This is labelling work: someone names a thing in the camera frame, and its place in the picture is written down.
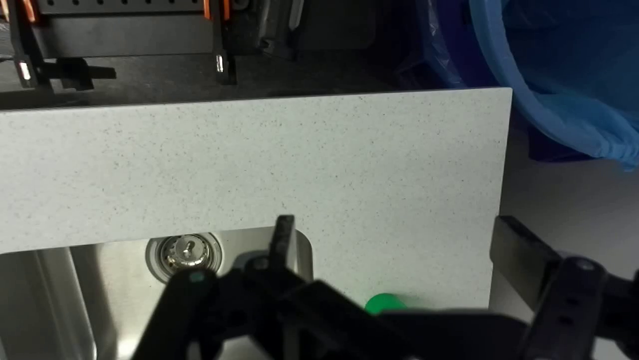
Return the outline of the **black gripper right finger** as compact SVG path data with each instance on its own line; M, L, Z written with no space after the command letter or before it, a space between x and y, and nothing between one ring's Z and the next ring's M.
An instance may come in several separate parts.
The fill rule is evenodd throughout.
M594 360L598 339L612 339L628 360L639 360L638 278L560 253L514 216L496 217L490 257L534 310L522 360Z

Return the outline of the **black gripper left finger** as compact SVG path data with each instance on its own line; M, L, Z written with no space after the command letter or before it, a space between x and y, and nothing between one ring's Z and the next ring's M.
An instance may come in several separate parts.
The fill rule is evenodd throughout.
M248 337L272 360L374 360L372 318L334 287L288 267L296 217L280 216L266 264L226 275L180 269L166 284L132 360L220 360Z

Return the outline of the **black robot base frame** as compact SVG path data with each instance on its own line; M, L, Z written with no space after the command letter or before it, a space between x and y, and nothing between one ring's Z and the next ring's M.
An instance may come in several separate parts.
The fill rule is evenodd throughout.
M208 54L218 82L238 55L360 49L380 0L0 0L11 61L25 88L90 89L116 75L106 58Z

